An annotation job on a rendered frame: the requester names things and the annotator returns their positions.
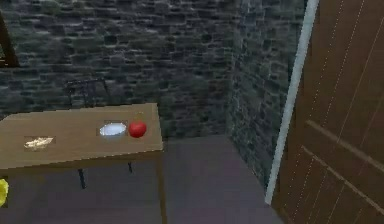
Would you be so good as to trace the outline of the red apple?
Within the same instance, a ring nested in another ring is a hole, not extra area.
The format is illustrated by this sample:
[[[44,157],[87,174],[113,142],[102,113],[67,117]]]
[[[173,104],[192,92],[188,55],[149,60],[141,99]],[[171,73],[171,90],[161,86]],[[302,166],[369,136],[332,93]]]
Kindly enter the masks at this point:
[[[138,112],[129,123],[128,132],[133,138],[141,138],[147,131],[147,125],[144,121],[144,113]]]

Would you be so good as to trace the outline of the white plate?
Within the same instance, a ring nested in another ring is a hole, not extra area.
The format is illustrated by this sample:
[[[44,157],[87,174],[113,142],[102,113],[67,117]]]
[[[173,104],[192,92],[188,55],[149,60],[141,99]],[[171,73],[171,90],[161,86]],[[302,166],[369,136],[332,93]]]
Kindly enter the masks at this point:
[[[126,125],[123,123],[108,123],[99,129],[99,134],[104,137],[119,136],[126,132]]]

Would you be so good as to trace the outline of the black metal chair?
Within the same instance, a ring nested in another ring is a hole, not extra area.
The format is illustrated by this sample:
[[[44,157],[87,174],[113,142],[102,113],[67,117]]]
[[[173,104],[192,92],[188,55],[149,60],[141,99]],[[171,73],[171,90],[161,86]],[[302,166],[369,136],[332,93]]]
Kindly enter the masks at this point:
[[[97,85],[101,84],[107,104],[112,102],[111,93],[104,78],[91,78],[86,80],[69,80],[65,83],[64,90],[68,97],[68,108],[74,109],[73,96],[80,94],[82,96],[81,108],[94,108],[97,106]]]

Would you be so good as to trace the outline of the brown wooden table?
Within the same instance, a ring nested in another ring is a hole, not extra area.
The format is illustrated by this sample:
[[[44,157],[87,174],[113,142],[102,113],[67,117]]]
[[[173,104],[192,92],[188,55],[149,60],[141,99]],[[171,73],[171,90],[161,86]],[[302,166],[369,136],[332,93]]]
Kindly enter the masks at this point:
[[[100,129],[108,123],[128,125],[137,117],[147,125],[141,138],[127,133],[112,138],[100,135]],[[153,160],[161,221],[168,224],[163,153],[155,103],[18,113],[0,121],[0,177]]]

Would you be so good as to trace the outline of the brown wooden door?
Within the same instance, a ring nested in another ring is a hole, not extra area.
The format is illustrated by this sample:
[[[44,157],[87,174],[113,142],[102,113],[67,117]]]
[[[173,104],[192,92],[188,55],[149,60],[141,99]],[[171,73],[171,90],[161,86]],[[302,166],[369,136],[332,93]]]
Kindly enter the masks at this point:
[[[308,0],[265,200],[284,224],[384,224],[384,0]]]

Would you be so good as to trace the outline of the yellow round object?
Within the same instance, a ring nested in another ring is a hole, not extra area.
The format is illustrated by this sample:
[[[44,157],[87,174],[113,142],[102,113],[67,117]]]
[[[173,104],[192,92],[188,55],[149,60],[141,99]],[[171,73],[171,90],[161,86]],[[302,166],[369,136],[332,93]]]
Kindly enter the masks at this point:
[[[3,206],[7,200],[9,184],[5,179],[0,179],[0,207]]]

